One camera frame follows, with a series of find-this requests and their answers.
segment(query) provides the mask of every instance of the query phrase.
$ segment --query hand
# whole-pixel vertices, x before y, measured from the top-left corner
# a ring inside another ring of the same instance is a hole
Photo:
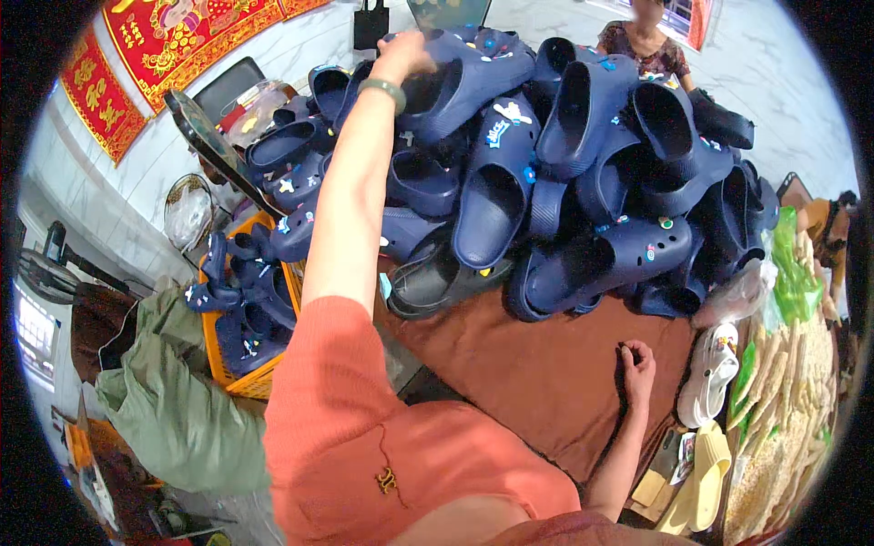
[[[656,377],[656,360],[646,343],[636,339],[622,344],[622,361],[625,364],[625,396],[628,405],[638,410],[649,410],[649,394]],[[640,362],[635,365],[635,353]]]
[[[391,42],[379,40],[379,59],[371,77],[399,86],[410,74],[432,73],[437,65],[425,51],[425,35],[419,31],[398,32]]]

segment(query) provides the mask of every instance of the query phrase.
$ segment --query floral shirt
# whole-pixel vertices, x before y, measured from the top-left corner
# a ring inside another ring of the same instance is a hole
[[[673,73],[678,78],[682,78],[689,73],[689,65],[686,63],[683,48],[671,38],[666,39],[662,47],[652,55],[642,57],[635,52],[631,47],[631,42],[628,41],[625,30],[627,22],[611,21],[598,35],[598,41],[607,53],[619,53],[634,59],[639,74],[652,72],[653,74],[662,73],[665,76],[670,76]]]

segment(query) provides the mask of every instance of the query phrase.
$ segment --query table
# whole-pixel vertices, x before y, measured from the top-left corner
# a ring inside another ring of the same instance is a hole
[[[380,259],[381,272],[392,268]],[[689,322],[633,314],[608,295],[591,314],[529,324],[507,313],[502,297],[499,290],[480,294],[416,322],[401,321],[378,302],[374,321],[580,484],[591,477],[624,412],[618,343],[644,341],[657,368],[639,479],[676,424],[676,395],[695,336]]]

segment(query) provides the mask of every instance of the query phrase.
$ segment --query coral shirt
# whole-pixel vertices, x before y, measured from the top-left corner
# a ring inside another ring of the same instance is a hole
[[[400,402],[370,317],[337,296],[301,311],[264,447],[289,543],[387,543],[470,495],[504,496],[533,520],[579,510],[563,472],[473,406]]]

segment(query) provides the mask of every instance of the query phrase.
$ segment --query gold logo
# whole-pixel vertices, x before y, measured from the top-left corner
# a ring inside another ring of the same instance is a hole
[[[377,483],[383,494],[388,494],[389,489],[398,488],[398,484],[394,480],[394,473],[389,467],[385,467],[385,475],[377,474]]]

